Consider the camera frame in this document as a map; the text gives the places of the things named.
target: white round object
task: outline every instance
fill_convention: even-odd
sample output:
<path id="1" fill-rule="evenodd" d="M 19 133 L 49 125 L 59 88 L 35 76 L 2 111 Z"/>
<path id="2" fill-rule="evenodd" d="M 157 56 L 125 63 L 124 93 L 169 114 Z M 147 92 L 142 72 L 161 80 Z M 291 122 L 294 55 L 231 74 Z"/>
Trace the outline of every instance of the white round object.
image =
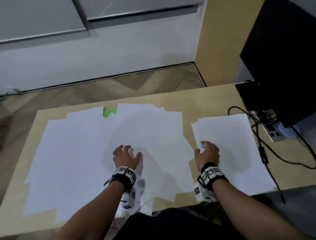
<path id="1" fill-rule="evenodd" d="M 297 125 L 293 125 L 293 127 L 298 131 L 298 133 L 301 133 Z M 285 128 L 282 123 L 279 123 L 277 128 L 280 131 L 280 133 L 282 133 L 284 136 L 287 136 L 289 138 L 298 137 L 297 134 L 291 128 Z"/>

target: wooden table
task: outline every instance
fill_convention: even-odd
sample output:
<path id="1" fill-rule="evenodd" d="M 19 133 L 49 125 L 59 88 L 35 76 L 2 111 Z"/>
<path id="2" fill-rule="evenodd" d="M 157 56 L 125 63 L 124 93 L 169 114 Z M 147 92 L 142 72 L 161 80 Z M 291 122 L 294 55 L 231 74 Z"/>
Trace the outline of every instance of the wooden table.
<path id="1" fill-rule="evenodd" d="M 115 109 L 118 103 L 150 103 L 156 107 L 164 107 L 166 111 L 181 111 L 183 114 L 183 134 L 193 149 L 197 147 L 197 144 L 191 128 L 192 123 L 197 122 L 199 118 L 203 117 L 227 115 L 227 110 L 230 106 L 244 108 L 234 84 L 229 84 L 38 111 L 0 208 L 0 236 L 50 229 L 60 227 L 64 224 L 53 225 L 55 209 L 21 217 L 29 189 L 29 185 L 23 183 L 47 121 L 63 119 L 66 118 L 69 112 L 94 107 L 104 106 L 105 110 Z M 231 113 L 240 113 L 240 111 L 232 110 Z M 284 142 L 271 142 L 262 127 L 260 127 L 260 137 L 284 159 L 299 161 L 309 166 L 315 165 L 311 154 L 299 140 L 288 139 Z M 266 152 L 271 172 L 281 189 L 316 184 L 315 170 L 284 163 L 276 158 L 268 149 L 266 149 Z M 190 167 L 193 179 L 196 181 L 198 171 L 194 160 L 190 161 Z M 156 198 L 153 211 L 195 204 L 197 202 L 195 201 L 193 192 L 182 193 L 177 194 L 175 202 Z"/>

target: computer screen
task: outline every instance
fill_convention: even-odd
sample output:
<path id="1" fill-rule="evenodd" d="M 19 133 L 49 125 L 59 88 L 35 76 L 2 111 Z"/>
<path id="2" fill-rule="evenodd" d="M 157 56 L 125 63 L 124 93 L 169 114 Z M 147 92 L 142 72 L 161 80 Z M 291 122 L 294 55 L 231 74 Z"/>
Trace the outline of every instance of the computer screen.
<path id="1" fill-rule="evenodd" d="M 316 112 L 316 19 L 266 0 L 240 55 L 285 127 Z"/>

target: table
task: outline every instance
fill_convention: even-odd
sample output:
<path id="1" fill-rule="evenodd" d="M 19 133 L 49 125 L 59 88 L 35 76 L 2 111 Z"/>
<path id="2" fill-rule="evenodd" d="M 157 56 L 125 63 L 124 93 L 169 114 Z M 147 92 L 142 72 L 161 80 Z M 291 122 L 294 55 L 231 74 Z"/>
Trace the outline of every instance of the table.
<path id="1" fill-rule="evenodd" d="M 150 103 L 156 107 L 164 107 L 166 111 L 182 111 L 183 134 L 193 149 L 195 149 L 197 145 L 191 123 L 195 123 L 199 118 L 203 117 L 227 115 L 227 110 L 230 106 L 245 108 L 234 84 L 228 84 L 38 111 L 0 207 L 0 236 L 50 229 L 60 227 L 64 224 L 53 225 L 55 210 L 48 210 L 31 216 L 21 217 L 28 194 L 28 184 L 23 183 L 47 121 L 63 119 L 66 118 L 69 112 L 94 107 L 104 106 L 105 110 L 115 109 L 118 103 Z M 233 109 L 231 114 L 235 113 L 240 113 L 240 111 Z M 299 140 L 287 139 L 283 142 L 271 142 L 261 126 L 259 134 L 260 137 L 284 159 L 299 161 L 309 166 L 315 165 L 311 154 Z M 276 158 L 268 149 L 266 149 L 266 152 L 270 162 L 269 167 L 271 173 L 282 190 L 316 184 L 316 174 L 314 170 L 284 163 Z M 194 159 L 190 161 L 190 168 L 192 177 L 196 182 L 199 173 Z M 156 198 L 153 211 L 195 204 L 197 204 L 197 202 L 193 192 L 182 193 L 177 194 L 175 202 Z"/>

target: human hand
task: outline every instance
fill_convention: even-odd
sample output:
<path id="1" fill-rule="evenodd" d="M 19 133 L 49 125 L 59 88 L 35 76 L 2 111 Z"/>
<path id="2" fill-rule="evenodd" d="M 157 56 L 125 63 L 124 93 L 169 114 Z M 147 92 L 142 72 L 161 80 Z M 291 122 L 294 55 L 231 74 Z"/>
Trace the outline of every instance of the human hand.
<path id="1" fill-rule="evenodd" d="M 200 153 L 200 149 L 194 150 L 195 162 L 199 172 L 207 162 L 212 162 L 218 166 L 219 161 L 219 149 L 215 144 L 208 141 L 202 141 L 201 144 L 206 146 L 204 152 Z"/>
<path id="2" fill-rule="evenodd" d="M 142 156 L 142 153 L 139 152 L 136 154 L 136 157 L 133 159 L 129 153 L 129 149 L 131 148 L 130 145 L 126 145 L 122 150 L 123 145 L 118 146 L 113 152 L 113 161 L 116 168 L 121 166 L 130 167 L 131 169 L 135 170 L 139 160 Z"/>

